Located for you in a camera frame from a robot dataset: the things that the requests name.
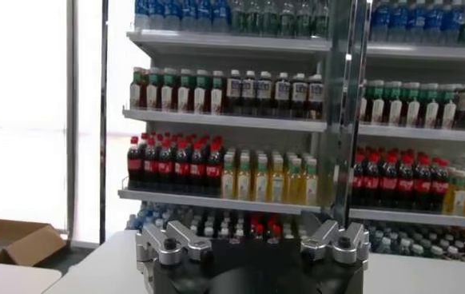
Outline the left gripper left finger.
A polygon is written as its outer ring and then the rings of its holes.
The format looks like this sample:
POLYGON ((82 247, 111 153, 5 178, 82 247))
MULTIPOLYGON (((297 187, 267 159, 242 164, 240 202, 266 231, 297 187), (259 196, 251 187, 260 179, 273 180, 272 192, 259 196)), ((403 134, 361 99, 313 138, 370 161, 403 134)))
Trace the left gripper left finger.
POLYGON ((184 256, 204 262, 213 256, 213 247, 210 239, 196 235, 178 220, 171 220, 165 231, 155 224, 144 224, 136 234, 136 254, 137 262, 157 259, 162 265, 174 266, 184 256))

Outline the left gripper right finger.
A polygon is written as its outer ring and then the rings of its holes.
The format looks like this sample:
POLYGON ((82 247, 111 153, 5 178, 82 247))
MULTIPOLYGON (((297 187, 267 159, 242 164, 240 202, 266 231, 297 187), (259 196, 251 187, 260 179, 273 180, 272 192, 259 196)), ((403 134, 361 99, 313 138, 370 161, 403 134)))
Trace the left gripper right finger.
POLYGON ((300 256, 304 266, 331 258, 345 266, 368 265, 369 232, 361 224, 352 222, 342 228, 337 220, 320 218, 319 214, 301 213, 301 223, 308 235, 300 238, 300 256))

